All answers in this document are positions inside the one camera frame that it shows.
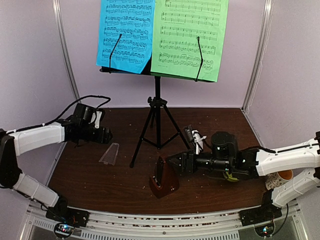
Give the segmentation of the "blue sheet music page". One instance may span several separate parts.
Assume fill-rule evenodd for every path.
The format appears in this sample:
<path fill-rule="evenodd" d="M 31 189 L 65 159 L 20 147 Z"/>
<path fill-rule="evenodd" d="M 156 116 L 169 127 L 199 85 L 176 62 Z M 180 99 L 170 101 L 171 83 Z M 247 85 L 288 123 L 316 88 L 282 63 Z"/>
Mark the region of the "blue sheet music page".
<path fill-rule="evenodd" d="M 152 56 L 154 0 L 102 0 L 96 65 L 141 74 Z"/>

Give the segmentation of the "clear metronome front cover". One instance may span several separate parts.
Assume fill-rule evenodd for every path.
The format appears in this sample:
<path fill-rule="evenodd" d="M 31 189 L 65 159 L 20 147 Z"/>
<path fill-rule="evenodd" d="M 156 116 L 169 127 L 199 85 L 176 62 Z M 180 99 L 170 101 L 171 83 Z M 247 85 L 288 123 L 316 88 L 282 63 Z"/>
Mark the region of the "clear metronome front cover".
<path fill-rule="evenodd" d="M 113 142 L 100 158 L 99 162 L 114 166 L 118 157 L 120 144 Z"/>

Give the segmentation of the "green sheet music page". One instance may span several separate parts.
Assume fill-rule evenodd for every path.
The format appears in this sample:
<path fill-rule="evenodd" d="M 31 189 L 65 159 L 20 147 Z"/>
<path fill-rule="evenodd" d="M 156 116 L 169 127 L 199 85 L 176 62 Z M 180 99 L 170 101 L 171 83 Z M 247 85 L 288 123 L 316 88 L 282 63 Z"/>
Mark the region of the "green sheet music page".
<path fill-rule="evenodd" d="M 151 73 L 217 82 L 229 1 L 157 0 Z"/>

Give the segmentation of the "black music stand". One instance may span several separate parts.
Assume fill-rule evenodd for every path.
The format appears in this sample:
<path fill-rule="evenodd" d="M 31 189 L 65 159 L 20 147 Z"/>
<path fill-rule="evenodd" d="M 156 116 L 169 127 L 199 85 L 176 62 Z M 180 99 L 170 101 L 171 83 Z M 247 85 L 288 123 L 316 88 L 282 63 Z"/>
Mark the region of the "black music stand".
<path fill-rule="evenodd" d="M 135 162 L 136 162 L 139 150 L 141 148 L 142 142 L 146 142 L 156 147 L 158 150 L 160 150 L 161 148 L 163 148 L 164 146 L 166 146 L 168 143 L 170 143 L 172 140 L 174 140 L 176 137 L 179 136 L 183 141 L 183 144 L 185 145 L 186 149 L 189 150 L 191 148 L 189 145 L 189 142 L 185 138 L 177 122 L 174 120 L 171 112 L 169 111 L 169 108 L 167 107 L 168 102 L 163 98 L 161 98 L 161 77 L 155 76 L 154 81 L 155 81 L 155 96 L 154 97 L 150 96 L 147 100 L 150 106 L 150 110 L 145 120 L 133 157 L 129 164 L 130 168 L 133 168 L 135 166 Z M 161 138 L 161 109 L 164 109 L 164 111 L 166 112 L 168 118 L 170 119 L 170 121 L 172 122 L 176 130 L 176 133 L 165 142 L 162 142 L 162 138 Z M 156 142 L 152 142 L 149 139 L 145 138 L 147 128 L 148 127 L 152 128 L 154 124 L 156 124 Z"/>

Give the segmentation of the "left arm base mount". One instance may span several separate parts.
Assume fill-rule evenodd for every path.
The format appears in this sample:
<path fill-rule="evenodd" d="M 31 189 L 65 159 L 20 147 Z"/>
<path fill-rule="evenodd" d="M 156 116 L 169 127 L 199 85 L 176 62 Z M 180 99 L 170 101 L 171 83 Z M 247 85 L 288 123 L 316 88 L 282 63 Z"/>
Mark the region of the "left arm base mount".
<path fill-rule="evenodd" d="M 45 206 L 45 217 L 56 221 L 53 227 L 53 233 L 59 240 L 69 238 L 76 228 L 86 227 L 90 213 L 86 210 L 80 210 L 68 206 L 68 200 L 60 195 L 56 204 Z"/>

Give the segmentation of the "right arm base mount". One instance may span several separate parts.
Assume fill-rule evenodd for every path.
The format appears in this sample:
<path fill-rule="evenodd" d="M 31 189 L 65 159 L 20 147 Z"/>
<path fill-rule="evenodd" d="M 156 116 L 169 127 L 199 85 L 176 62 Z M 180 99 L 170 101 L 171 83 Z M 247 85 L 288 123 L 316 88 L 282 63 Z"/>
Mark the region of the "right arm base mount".
<path fill-rule="evenodd" d="M 241 210 L 238 214 L 242 226 L 253 225 L 255 233 L 262 238 L 271 237 L 276 233 L 275 219 L 283 215 L 282 208 L 271 203 L 263 203 L 258 207 Z"/>

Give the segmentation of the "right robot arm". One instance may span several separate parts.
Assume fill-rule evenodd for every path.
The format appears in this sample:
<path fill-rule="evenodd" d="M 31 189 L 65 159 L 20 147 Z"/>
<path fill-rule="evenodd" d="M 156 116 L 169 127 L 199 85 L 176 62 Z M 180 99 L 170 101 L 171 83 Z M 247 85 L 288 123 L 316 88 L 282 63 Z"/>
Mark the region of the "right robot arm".
<path fill-rule="evenodd" d="M 217 131 L 210 139 L 210 152 L 203 152 L 203 138 L 193 139 L 193 149 L 166 157 L 164 160 L 182 172 L 199 169 L 221 171 L 238 180 L 257 179 L 281 171 L 303 169 L 293 179 L 268 190 L 262 206 L 256 210 L 259 220 L 268 220 L 276 208 L 320 185 L 320 134 L 306 142 L 288 147 L 268 149 L 261 146 L 240 150 L 233 134 Z"/>

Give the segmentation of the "wooden metronome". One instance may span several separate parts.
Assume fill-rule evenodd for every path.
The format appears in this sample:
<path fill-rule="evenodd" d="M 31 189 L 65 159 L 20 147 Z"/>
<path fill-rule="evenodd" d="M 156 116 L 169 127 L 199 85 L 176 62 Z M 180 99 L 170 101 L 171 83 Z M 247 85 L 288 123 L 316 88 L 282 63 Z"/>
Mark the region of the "wooden metronome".
<path fill-rule="evenodd" d="M 158 199 L 164 198 L 180 188 L 174 168 L 161 156 L 158 157 L 153 175 L 149 177 L 149 187 Z"/>

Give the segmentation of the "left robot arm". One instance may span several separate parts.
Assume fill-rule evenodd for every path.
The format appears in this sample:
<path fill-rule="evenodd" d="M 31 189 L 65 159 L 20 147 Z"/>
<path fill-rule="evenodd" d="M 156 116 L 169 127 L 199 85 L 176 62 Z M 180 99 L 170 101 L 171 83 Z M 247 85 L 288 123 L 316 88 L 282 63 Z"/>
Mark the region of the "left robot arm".
<path fill-rule="evenodd" d="M 17 157 L 52 144 L 79 141 L 108 144 L 113 135 L 101 126 L 105 111 L 78 103 L 72 115 L 51 123 L 31 126 L 22 130 L 0 131 L 0 186 L 12 189 L 44 204 L 61 222 L 72 218 L 67 199 L 36 179 L 25 174 L 18 166 Z"/>

